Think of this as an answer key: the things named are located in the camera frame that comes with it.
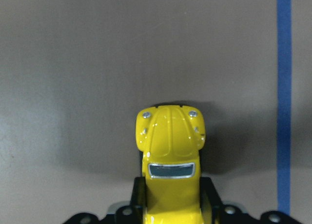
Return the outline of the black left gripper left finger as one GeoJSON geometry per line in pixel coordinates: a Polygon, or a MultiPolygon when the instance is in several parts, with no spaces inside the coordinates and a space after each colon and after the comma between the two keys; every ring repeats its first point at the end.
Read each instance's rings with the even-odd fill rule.
{"type": "Polygon", "coordinates": [[[91,213],[78,213],[66,220],[65,224],[142,224],[146,208],[146,185],[143,177],[136,177],[130,203],[122,206],[102,220],[91,213]]]}

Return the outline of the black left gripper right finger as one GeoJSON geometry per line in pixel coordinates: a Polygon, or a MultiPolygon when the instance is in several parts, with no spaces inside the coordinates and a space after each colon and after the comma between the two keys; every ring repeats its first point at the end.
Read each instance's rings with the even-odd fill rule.
{"type": "Polygon", "coordinates": [[[205,224],[299,223],[298,220],[280,211],[268,211],[256,219],[233,204],[224,204],[209,177],[200,178],[200,207],[205,224]]]}

